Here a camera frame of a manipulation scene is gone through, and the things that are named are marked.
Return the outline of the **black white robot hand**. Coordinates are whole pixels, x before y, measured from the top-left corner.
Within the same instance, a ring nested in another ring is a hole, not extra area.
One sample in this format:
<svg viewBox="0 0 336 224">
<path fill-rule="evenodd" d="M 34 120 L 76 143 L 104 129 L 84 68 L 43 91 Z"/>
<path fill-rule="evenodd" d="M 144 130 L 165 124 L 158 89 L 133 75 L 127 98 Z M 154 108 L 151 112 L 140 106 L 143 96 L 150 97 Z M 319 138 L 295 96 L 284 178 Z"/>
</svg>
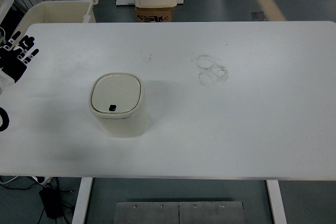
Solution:
<svg viewBox="0 0 336 224">
<path fill-rule="evenodd" d="M 7 41 L 7 47 L 12 48 L 15 44 L 18 37 L 21 35 L 21 32 L 18 30 L 14 33 L 11 38 Z M 17 44 L 22 51 L 30 50 L 34 45 L 35 38 L 32 36 L 25 35 Z M 31 60 L 39 53 L 39 49 L 35 49 L 31 54 L 25 57 L 23 61 L 17 57 L 22 52 L 21 50 L 11 50 L 7 51 L 4 48 L 1 48 L 1 69 L 2 72 L 11 77 L 16 83 L 24 74 L 27 69 L 25 64 L 29 64 Z"/>
</svg>

